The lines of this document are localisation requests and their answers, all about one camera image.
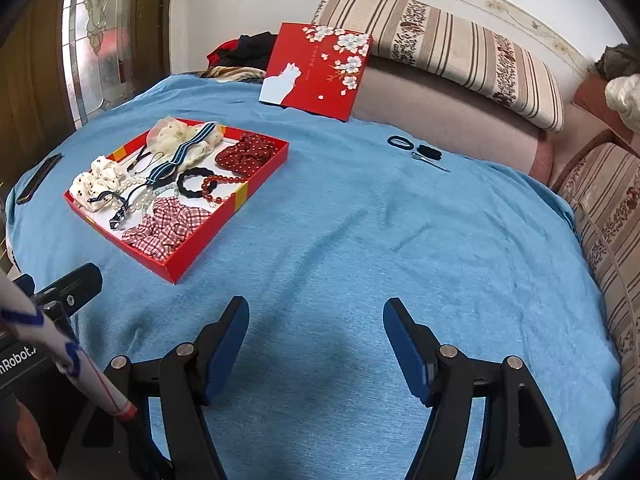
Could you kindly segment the striped floral pillow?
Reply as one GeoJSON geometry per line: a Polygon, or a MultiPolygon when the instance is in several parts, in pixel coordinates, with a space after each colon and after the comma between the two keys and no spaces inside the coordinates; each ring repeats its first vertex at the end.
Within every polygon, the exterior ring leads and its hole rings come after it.
{"type": "Polygon", "coordinates": [[[367,32],[374,56],[460,84],[542,130],[563,128],[552,70],[482,25],[418,0],[321,0],[312,22],[367,32]]]}

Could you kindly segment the red cat box lid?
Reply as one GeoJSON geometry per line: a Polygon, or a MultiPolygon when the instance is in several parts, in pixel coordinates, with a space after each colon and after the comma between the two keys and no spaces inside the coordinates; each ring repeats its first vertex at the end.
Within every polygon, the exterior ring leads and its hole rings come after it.
{"type": "Polygon", "coordinates": [[[328,25],[282,24],[259,101],[346,122],[371,44],[366,32],[328,25]]]}

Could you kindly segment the white dotted scrunchie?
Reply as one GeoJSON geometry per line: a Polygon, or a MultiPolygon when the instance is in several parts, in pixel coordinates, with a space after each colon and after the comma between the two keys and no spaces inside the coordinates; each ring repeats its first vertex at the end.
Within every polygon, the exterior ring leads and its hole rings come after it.
{"type": "Polygon", "coordinates": [[[118,162],[101,155],[91,163],[89,171],[74,177],[68,192],[79,206],[97,212],[114,203],[114,195],[130,183],[130,175],[118,162]]]}

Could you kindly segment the pink sofa cushion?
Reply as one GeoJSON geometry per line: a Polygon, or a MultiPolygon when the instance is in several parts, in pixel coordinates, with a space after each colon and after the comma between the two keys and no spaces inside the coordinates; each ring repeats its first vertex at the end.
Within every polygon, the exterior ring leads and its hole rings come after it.
{"type": "Polygon", "coordinates": [[[498,162],[547,184],[551,141],[541,128],[460,84],[370,58],[352,116],[396,127],[440,150],[498,162]]]}

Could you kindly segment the black smartphone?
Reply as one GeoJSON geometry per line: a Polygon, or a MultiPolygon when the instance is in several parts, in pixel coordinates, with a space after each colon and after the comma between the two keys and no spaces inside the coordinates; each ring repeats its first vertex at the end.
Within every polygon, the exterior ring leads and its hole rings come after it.
{"type": "Polygon", "coordinates": [[[17,205],[23,205],[28,203],[35,195],[44,179],[50,174],[50,171],[56,166],[56,164],[63,158],[61,153],[56,153],[49,156],[32,175],[24,190],[20,196],[17,197],[17,205]]]}

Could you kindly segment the stained glass door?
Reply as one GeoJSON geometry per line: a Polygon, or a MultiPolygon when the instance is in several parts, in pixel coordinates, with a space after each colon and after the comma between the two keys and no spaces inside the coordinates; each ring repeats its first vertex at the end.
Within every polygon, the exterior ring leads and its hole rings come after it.
{"type": "Polygon", "coordinates": [[[63,0],[62,61],[79,129],[134,95],[130,0],[63,0]]]}

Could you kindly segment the red open tray box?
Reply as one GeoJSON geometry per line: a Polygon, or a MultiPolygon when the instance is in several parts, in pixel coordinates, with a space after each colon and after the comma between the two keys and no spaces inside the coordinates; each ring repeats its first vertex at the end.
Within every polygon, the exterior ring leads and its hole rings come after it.
{"type": "Polygon", "coordinates": [[[165,260],[155,260],[145,255],[137,248],[122,242],[109,229],[100,226],[96,220],[89,216],[88,211],[82,209],[80,203],[70,195],[64,193],[64,200],[70,209],[96,230],[106,240],[114,244],[118,249],[126,252],[128,256],[143,264],[146,268],[168,281],[176,284],[193,261],[203,251],[206,245],[222,229],[224,224],[236,214],[247,202],[258,188],[260,188],[272,174],[282,166],[288,158],[288,141],[266,136],[259,133],[261,138],[268,140],[276,149],[272,157],[262,165],[247,181],[241,183],[234,192],[230,194],[218,207],[207,217],[206,221],[199,226],[186,240],[165,260]]]}

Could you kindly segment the red dotted scrunchie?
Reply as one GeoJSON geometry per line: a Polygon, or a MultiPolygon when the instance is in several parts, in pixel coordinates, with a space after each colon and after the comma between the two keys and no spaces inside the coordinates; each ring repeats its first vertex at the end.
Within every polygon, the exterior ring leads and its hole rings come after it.
{"type": "Polygon", "coordinates": [[[222,169],[249,178],[269,162],[277,150],[265,136],[245,133],[238,142],[218,153],[215,162],[222,169]]]}

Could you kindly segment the red plaid scrunchie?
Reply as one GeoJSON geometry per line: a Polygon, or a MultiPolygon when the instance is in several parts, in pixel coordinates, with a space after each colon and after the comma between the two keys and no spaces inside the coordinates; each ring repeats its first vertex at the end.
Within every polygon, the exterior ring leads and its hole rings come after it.
{"type": "Polygon", "coordinates": [[[164,262],[210,216],[200,207],[186,206],[177,197],[160,197],[152,203],[152,212],[122,233],[122,242],[143,255],[164,262]]]}

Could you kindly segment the cream sheer scrunchie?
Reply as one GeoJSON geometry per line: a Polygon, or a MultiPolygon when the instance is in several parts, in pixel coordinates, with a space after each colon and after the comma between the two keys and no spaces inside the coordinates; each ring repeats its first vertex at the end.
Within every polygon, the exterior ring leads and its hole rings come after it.
{"type": "Polygon", "coordinates": [[[199,122],[188,125],[175,117],[165,117],[157,122],[146,135],[145,145],[153,155],[160,153],[160,161],[172,159],[178,148],[187,143],[186,154],[179,171],[194,167],[224,140],[224,126],[216,122],[199,122]]]}

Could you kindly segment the blue towel bed cover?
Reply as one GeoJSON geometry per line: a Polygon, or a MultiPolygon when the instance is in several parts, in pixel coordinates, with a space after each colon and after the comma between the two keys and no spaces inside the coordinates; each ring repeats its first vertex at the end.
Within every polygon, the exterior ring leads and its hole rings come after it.
{"type": "Polygon", "coordinates": [[[387,299],[473,359],[520,356],[574,468],[605,456],[620,364],[565,200],[491,162],[438,167],[392,148],[394,129],[262,104],[254,84],[172,76],[62,143],[34,198],[6,198],[18,267],[47,285],[95,263],[102,292],[74,317],[100,364],[155,359],[195,337],[231,297],[250,326],[207,411],[232,479],[400,479],[427,409],[382,322],[387,299]],[[177,284],[145,269],[65,203],[100,155],[167,116],[269,134],[288,159],[177,284]]]}

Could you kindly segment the dark clothes pile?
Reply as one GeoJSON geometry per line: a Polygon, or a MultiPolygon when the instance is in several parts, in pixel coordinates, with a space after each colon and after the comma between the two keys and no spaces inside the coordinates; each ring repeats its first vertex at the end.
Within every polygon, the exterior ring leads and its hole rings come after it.
{"type": "Polygon", "coordinates": [[[266,76],[274,45],[278,36],[271,32],[231,39],[206,56],[207,68],[201,78],[219,82],[258,82],[266,76]]]}

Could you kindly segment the striped side cushion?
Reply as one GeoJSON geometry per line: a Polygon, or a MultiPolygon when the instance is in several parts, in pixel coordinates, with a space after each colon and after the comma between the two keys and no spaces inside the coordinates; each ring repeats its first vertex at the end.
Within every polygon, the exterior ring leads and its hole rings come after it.
{"type": "Polygon", "coordinates": [[[605,302],[605,327],[620,356],[613,441],[584,479],[639,477],[639,157],[607,143],[565,178],[582,251],[605,302]]]}

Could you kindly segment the black hair clip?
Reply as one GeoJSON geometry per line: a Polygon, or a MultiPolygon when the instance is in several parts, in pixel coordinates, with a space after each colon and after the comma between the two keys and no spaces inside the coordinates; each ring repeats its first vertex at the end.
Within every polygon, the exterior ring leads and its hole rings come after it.
{"type": "Polygon", "coordinates": [[[442,160],[442,152],[436,150],[436,148],[420,144],[411,152],[411,157],[415,160],[420,160],[420,162],[425,162],[438,170],[448,172],[448,169],[439,163],[442,160]]]}

